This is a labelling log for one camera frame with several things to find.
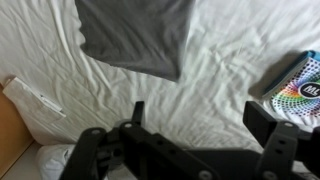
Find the bed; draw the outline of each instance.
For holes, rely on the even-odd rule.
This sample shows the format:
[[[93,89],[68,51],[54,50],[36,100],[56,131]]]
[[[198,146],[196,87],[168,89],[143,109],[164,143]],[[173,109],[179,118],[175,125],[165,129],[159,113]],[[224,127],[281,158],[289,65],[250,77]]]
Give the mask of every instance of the bed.
[[[33,121],[42,145],[110,130],[145,101],[146,129],[187,148],[261,151],[242,123],[245,101],[295,53],[320,50],[319,1],[196,0],[178,82],[90,58],[74,1],[0,4],[0,80],[12,76],[55,102],[65,118]]]

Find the wooden surface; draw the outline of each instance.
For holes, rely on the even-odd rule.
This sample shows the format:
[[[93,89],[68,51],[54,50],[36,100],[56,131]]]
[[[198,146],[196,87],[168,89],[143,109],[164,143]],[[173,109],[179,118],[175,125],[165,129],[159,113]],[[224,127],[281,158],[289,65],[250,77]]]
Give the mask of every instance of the wooden surface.
[[[0,86],[0,179],[33,142],[14,104]]]

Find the gray cloth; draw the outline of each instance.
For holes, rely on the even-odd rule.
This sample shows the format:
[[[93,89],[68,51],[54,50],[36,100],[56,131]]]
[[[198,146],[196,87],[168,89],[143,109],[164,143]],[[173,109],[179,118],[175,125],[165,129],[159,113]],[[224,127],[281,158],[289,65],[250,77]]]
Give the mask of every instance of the gray cloth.
[[[76,0],[82,50],[112,66],[177,81],[193,0]]]

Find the white bed sheet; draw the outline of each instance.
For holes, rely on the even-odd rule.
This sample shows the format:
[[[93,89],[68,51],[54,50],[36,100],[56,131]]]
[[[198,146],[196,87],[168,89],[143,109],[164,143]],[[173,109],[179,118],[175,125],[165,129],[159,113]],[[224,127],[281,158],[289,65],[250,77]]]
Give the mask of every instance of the white bed sheet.
[[[0,79],[14,75],[67,118],[39,123],[50,142],[110,130],[146,102],[146,128],[186,147],[260,151],[242,123],[249,89],[289,51],[320,50],[320,1],[197,0],[178,83],[95,61],[71,0],[0,3]]]

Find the screw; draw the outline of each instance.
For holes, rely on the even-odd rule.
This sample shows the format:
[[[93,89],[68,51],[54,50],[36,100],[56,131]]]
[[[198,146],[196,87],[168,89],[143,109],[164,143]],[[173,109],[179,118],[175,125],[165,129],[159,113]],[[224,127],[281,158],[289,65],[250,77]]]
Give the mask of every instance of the screw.
[[[291,123],[284,123],[285,126],[288,126],[288,127],[293,127],[293,125]]]
[[[127,123],[127,124],[124,125],[124,127],[126,127],[126,128],[131,128],[131,127],[132,127],[132,124],[131,124],[131,123]]]
[[[206,170],[202,170],[199,173],[199,179],[200,180],[211,180],[212,179],[212,175],[209,171]]]
[[[91,133],[94,134],[94,135],[96,135],[96,134],[99,134],[99,133],[100,133],[100,130],[95,129],[95,130],[91,131]]]
[[[263,179],[265,179],[265,180],[278,180],[277,175],[271,171],[263,172],[262,176],[263,176]]]

